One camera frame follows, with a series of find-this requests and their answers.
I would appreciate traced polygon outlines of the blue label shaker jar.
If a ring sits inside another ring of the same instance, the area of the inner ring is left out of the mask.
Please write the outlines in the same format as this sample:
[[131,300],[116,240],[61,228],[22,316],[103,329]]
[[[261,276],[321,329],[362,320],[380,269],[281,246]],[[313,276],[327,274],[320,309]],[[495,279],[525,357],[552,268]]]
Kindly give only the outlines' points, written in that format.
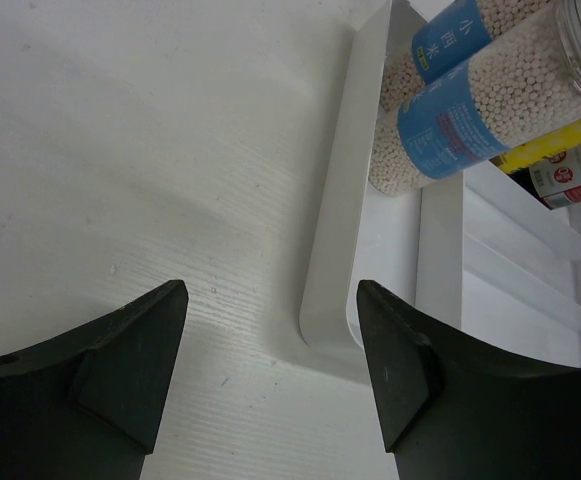
[[459,65],[538,10],[545,1],[454,1],[384,62],[379,105],[397,109],[448,70]]
[[378,121],[368,180],[397,196],[581,120],[581,1],[551,1]]

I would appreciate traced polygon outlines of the small yellow label bottle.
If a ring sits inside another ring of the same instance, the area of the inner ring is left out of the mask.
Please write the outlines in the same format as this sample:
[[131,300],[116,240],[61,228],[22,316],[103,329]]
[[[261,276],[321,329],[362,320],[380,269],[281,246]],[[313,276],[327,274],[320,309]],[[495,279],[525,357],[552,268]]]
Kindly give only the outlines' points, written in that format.
[[506,174],[524,169],[541,160],[554,157],[581,144],[581,120],[531,140],[490,162]]

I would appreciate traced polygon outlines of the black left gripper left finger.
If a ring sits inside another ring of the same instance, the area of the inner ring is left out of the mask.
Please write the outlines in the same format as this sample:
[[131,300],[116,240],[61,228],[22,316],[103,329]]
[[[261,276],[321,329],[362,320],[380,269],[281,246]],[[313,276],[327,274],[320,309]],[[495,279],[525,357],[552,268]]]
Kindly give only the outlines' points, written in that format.
[[154,452],[188,292],[170,280],[0,356],[0,479],[138,479]]

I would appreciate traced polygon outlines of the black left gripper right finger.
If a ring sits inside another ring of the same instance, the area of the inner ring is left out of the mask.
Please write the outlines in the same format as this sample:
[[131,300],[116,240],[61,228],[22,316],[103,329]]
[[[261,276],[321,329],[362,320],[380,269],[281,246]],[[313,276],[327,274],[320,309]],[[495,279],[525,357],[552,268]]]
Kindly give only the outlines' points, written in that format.
[[581,368],[478,340],[363,280],[357,309],[402,479],[581,479]]

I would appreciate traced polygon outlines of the tall black cap oil bottle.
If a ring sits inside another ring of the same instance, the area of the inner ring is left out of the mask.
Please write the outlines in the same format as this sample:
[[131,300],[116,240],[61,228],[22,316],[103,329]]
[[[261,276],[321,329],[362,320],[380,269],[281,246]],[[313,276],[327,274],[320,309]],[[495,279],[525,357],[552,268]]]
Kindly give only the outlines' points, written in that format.
[[581,203],[581,145],[509,177],[550,210]]

